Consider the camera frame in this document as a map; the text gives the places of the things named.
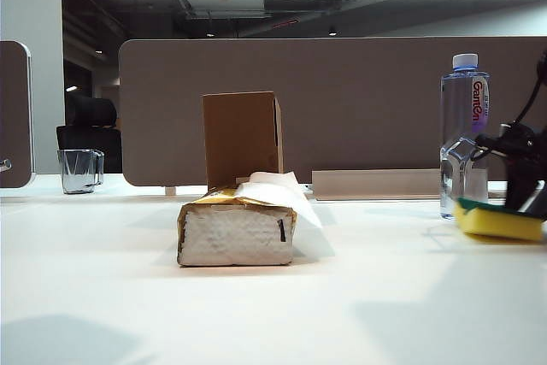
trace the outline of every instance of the chair headrest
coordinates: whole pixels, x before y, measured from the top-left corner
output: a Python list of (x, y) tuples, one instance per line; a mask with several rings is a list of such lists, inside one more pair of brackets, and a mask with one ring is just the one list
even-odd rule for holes
[(115, 126), (116, 109), (107, 98), (67, 94), (67, 125)]

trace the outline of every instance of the white tissue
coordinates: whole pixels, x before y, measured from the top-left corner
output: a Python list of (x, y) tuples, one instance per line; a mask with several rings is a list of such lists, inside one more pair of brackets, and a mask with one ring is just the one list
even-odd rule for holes
[(305, 220), (321, 228), (321, 221), (306, 196), (304, 196), (293, 172), (286, 174), (262, 171), (253, 173), (250, 175), (248, 183), (239, 185), (234, 196), (291, 207)]

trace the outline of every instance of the gray partition panel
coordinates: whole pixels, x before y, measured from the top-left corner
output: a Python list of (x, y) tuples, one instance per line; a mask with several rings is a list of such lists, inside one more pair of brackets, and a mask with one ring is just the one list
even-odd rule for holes
[[(285, 171), (436, 168), (452, 56), (491, 74), (488, 132), (528, 99), (545, 37), (132, 40), (120, 53), (123, 168), (134, 185), (205, 183), (201, 96), (275, 91)], [(542, 91), (525, 123), (547, 123)], [(491, 177), (503, 179), (500, 161)]]
[(22, 187), (33, 176), (30, 54), (14, 41), (0, 42), (0, 160), (10, 170), (0, 173), (0, 187)]

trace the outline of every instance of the clear glass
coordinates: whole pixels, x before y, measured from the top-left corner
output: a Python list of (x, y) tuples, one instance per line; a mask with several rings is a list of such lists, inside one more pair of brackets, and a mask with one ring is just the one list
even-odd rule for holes
[(93, 192), (103, 183), (104, 154), (98, 150), (58, 150), (65, 194)]
[(472, 162), (469, 158), (481, 131), (472, 128), (473, 77), (486, 82), (490, 78), (488, 73), (463, 69), (441, 79), (440, 202), (444, 218), (452, 218), (459, 197), (488, 200), (486, 159)]

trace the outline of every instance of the bottle label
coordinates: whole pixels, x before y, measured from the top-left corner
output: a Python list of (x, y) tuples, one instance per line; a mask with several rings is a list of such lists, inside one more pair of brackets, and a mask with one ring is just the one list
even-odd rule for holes
[(488, 121), (488, 83), (484, 77), (473, 77), (471, 92), (471, 129), (473, 132), (482, 132)]

